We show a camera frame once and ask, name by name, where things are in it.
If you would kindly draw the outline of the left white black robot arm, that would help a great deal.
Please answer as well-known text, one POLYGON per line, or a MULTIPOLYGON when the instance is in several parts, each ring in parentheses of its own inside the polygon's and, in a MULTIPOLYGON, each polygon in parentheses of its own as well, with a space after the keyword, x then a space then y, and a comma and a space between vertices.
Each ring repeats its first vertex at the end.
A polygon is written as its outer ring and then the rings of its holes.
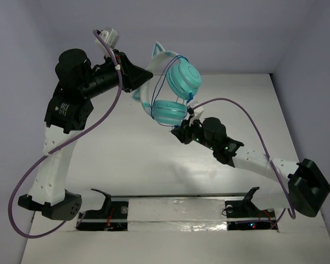
POLYGON ((69 164, 76 136, 85 131, 94 107, 92 98, 120 86, 132 92, 149 81, 153 74, 134 65, 123 52, 114 51, 115 60, 91 65, 86 53, 78 48, 63 52, 55 67, 58 84, 45 115, 43 161, 29 192, 19 197, 18 205, 41 212, 55 221, 70 221, 79 212, 82 197, 66 190, 69 164))

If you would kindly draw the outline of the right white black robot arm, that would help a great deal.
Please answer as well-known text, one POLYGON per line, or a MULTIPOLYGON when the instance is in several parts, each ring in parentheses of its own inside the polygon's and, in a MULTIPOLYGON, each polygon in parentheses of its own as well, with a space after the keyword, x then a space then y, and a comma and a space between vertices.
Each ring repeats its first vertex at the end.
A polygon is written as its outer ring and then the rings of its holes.
POLYGON ((194 141, 212 150, 214 158, 221 164, 282 183, 290 198, 287 203, 304 216, 316 217, 330 193, 330 184, 314 161, 269 158, 229 137, 218 118, 209 117, 193 123, 184 120, 170 132, 182 144, 194 141))

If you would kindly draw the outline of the teal cat ear headphones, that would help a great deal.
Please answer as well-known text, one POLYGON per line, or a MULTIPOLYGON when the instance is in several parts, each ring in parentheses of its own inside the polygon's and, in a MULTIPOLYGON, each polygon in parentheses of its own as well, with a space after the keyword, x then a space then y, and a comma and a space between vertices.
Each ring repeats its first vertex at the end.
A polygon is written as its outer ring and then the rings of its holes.
POLYGON ((145 82, 136 89, 132 94, 132 98, 136 102, 140 102, 146 114, 158 124, 176 127, 185 119, 187 104, 197 94, 202 84, 202 79, 198 70, 186 57, 164 49, 158 41, 155 42, 151 62, 146 67, 146 70, 154 73, 161 63, 167 59, 170 61, 162 72, 162 75, 165 76, 164 81, 167 82, 177 98, 183 100, 182 103, 158 100, 156 96, 149 100, 150 81, 145 82))

